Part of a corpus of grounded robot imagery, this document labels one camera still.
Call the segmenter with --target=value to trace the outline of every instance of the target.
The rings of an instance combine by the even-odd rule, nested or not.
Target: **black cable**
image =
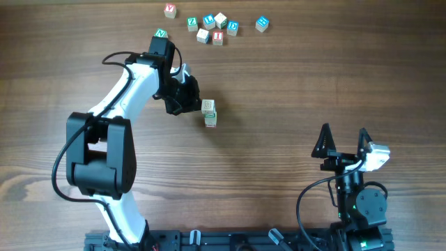
[[[355,169],[353,169],[353,170],[351,170],[351,171],[349,171],[349,172],[346,172],[345,174],[341,174],[341,175],[338,175],[338,176],[331,176],[331,177],[329,177],[329,178],[323,178],[323,179],[321,179],[320,181],[316,181],[315,183],[312,183],[311,185],[307,186],[307,187],[300,193],[300,195],[299,195],[299,197],[298,197],[298,202],[297,202],[296,205],[295,205],[295,214],[296,214],[296,216],[297,216],[297,218],[298,218],[298,224],[299,224],[299,227],[300,227],[300,231],[302,231],[302,234],[303,234],[303,236],[307,239],[308,243],[310,243],[310,245],[313,245],[313,247],[314,247],[315,249],[317,249],[318,251],[322,251],[322,250],[321,250],[320,248],[318,248],[318,246],[316,246],[316,244],[314,244],[314,242],[310,239],[310,237],[308,236],[307,232],[306,232],[305,229],[304,229],[304,226],[303,226],[302,222],[300,221],[300,209],[299,209],[299,207],[300,207],[300,201],[302,200],[304,194],[305,194],[306,192],[308,192],[308,190],[312,189],[313,187],[315,187],[315,186],[317,186],[317,185],[319,185],[319,184],[321,184],[321,183],[324,183],[324,182],[327,182],[327,181],[334,180],[334,179],[336,179],[336,178],[343,178],[343,177],[345,177],[345,176],[348,176],[348,175],[350,175],[350,174],[353,174],[353,173],[355,173],[357,170],[359,170],[359,169],[363,166],[363,164],[364,164],[364,161],[362,160],[361,163],[360,163]]]
[[[335,198],[333,197],[333,191],[332,191],[332,186],[330,185],[331,181],[327,182],[328,185],[328,192],[330,192],[330,198],[332,199],[332,204],[334,207],[337,207],[336,203],[335,203]]]
[[[384,198],[387,199],[387,194],[388,194],[387,188],[385,188],[385,186],[383,184],[376,182],[376,181],[369,181],[369,182],[364,183],[364,188],[366,188],[369,185],[374,185],[374,186],[381,188],[381,190],[383,190],[383,192],[384,192]]]
[[[180,67],[178,68],[178,70],[176,72],[170,74],[172,77],[177,76],[181,71],[181,67],[183,66],[183,58],[181,57],[181,52],[177,47],[175,47],[175,50],[178,52],[178,55],[180,57]]]
[[[60,164],[60,162],[62,160],[62,157],[65,154],[65,152],[68,150],[70,145],[76,140],[76,138],[79,135],[81,135],[82,132],[84,132],[89,126],[91,126],[95,122],[97,122],[102,117],[102,115],[106,114],[113,107],[114,103],[125,93],[127,88],[132,83],[132,80],[133,80],[132,71],[125,64],[117,63],[117,62],[106,62],[106,60],[111,58],[111,57],[113,57],[113,56],[119,55],[119,54],[133,54],[133,53],[134,52],[115,52],[113,54],[110,54],[109,56],[106,56],[102,60],[102,64],[104,64],[104,65],[115,65],[115,66],[121,66],[121,67],[125,68],[127,70],[127,72],[128,72],[128,80],[125,83],[124,87],[113,98],[113,100],[104,108],[104,110],[102,112],[100,112],[93,119],[88,121],[78,131],[76,131],[74,133],[74,135],[69,140],[67,140],[67,142],[65,143],[65,145],[61,149],[60,153],[57,155],[56,161],[54,161],[53,171],[52,171],[52,175],[51,175],[51,182],[52,182],[52,185],[53,185],[53,189],[56,192],[56,194],[58,196],[60,196],[62,199],[67,200],[67,201],[71,201],[71,202],[83,202],[83,203],[92,202],[92,203],[98,203],[98,204],[104,206],[104,209],[106,210],[107,215],[110,218],[110,221],[111,221],[111,224],[113,225],[113,228],[115,228],[116,233],[119,235],[119,238],[121,238],[121,240],[124,242],[124,244],[128,248],[128,250],[132,250],[132,247],[130,246],[128,240],[122,234],[121,230],[118,228],[118,224],[116,223],[116,220],[114,219],[114,216],[113,216],[112,212],[110,211],[109,204],[105,203],[103,201],[100,201],[99,199],[75,199],[75,198],[71,198],[71,197],[63,194],[61,192],[61,190],[59,189],[58,185],[57,185],[56,175],[57,175],[57,169],[59,168],[59,164]]]

